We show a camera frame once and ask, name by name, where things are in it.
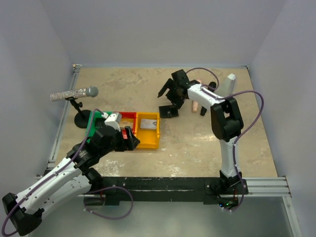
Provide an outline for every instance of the gray wall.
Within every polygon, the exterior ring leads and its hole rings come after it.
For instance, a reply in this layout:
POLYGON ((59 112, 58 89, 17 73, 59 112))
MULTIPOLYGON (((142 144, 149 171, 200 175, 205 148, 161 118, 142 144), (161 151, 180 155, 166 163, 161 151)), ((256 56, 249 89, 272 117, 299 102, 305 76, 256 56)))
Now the gray wall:
MULTIPOLYGON (((1 198, 30 186, 43 172, 64 107, 63 102, 50 102, 49 94, 68 89, 71 72, 40 1, 1 1, 1 198)), ((0 208, 1 225, 4 217, 0 208)))
POLYGON ((73 63, 251 63, 285 0, 41 0, 73 63))
POLYGON ((250 66, 263 122, 306 237, 316 233, 316 1, 288 0, 250 66))

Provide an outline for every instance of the metal frame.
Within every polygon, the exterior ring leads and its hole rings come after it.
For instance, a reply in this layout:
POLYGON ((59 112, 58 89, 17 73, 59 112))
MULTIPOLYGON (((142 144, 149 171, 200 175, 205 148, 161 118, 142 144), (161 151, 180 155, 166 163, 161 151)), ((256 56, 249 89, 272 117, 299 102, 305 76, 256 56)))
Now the metal frame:
MULTIPOLYGON (((80 69, 81 69, 81 65, 74 65, 74 74, 73 74, 70 90, 73 90, 76 86, 80 69)), ((46 172, 55 167, 56 155, 58 153, 61 138, 63 136, 63 131, 64 131, 68 111, 69 111, 69 103, 65 103, 64 112, 62 114, 62 118, 58 127, 56 139, 53 145, 53 149, 50 155, 50 160, 48 162, 46 172)), ((128 177, 104 177, 104 178, 107 180, 109 178, 121 180, 121 179, 126 179, 128 177)), ((171 177, 170 179, 177 180, 177 179, 183 179, 183 178, 171 177)), ((247 181, 247 187, 249 191, 249 193, 247 194, 247 197, 282 197, 293 235, 294 237, 302 237, 302 232, 299 226, 299 222, 298 222, 295 210, 292 205, 290 189, 289 189, 286 178, 276 177, 276 178, 244 178, 244 179, 247 181)), ((147 191, 143 190, 143 191, 144 192, 148 192, 148 191, 161 192, 161 190, 153 190, 153 189, 147 190, 147 191)))

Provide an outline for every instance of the microphone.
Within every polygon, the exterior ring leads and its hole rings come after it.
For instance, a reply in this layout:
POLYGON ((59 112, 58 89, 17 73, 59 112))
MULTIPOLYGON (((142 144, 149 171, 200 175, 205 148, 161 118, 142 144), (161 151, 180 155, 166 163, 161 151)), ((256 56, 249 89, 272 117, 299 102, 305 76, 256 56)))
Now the microphone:
POLYGON ((83 97, 96 97, 99 94, 98 88, 95 86, 90 86, 88 88, 69 90, 64 92, 52 93, 50 95, 51 101, 59 101, 67 98, 73 97, 74 99, 83 98, 83 97))

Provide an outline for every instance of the beige table surface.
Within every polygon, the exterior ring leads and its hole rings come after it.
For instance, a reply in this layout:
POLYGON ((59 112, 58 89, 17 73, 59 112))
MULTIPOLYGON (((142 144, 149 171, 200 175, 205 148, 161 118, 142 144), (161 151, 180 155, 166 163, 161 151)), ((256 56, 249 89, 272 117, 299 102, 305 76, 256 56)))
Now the beige table surface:
MULTIPOLYGON (((181 68, 82 68, 76 88, 96 86, 99 95, 82 98, 82 109, 125 112, 158 112, 158 106, 169 105, 165 96, 157 98, 171 73, 181 68)), ((211 69, 222 81, 230 73, 237 76, 234 92, 252 89, 246 68, 211 69)), ((209 84, 212 75, 202 70, 188 73, 190 79, 209 84)), ((248 127, 258 113, 253 94, 236 97, 248 127)), ((165 118, 160 123, 160 147, 154 151, 112 152, 95 165, 103 176, 213 177, 221 168, 221 149, 213 135, 210 113, 204 117, 192 113, 187 100, 179 110, 179 117, 165 118)), ((76 111, 70 107, 57 163, 82 141, 85 129, 74 124, 76 111)), ((245 177, 277 177, 270 147, 261 119, 239 143, 239 159, 245 177)))

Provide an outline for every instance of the floor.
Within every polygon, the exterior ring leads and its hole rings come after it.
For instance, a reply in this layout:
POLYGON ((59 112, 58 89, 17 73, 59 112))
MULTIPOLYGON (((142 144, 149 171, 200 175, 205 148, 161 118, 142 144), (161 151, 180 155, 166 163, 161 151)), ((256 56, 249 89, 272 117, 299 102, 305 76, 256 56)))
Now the floor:
MULTIPOLYGON (((169 105, 165 96, 157 98, 171 73, 180 68, 82 68, 76 88, 96 86, 99 95, 82 98, 82 109, 125 112, 158 112, 158 106, 169 105)), ((220 79, 233 73, 237 76, 234 92, 252 89, 246 68, 211 69, 220 79)), ((214 78, 208 72, 188 73, 190 79, 209 84, 214 78)), ((252 93, 236 97, 248 127, 258 113, 252 93)), ((213 177, 221 168, 221 149, 213 135, 210 113, 204 117, 192 113, 192 102, 186 101, 179 117, 162 119, 160 147, 152 151, 112 152, 95 165, 102 176, 213 177)), ((76 115, 70 107, 57 163, 82 141, 85 129, 74 124, 76 115)), ((261 119, 239 142, 239 160, 244 177, 277 177, 270 147, 261 119)))

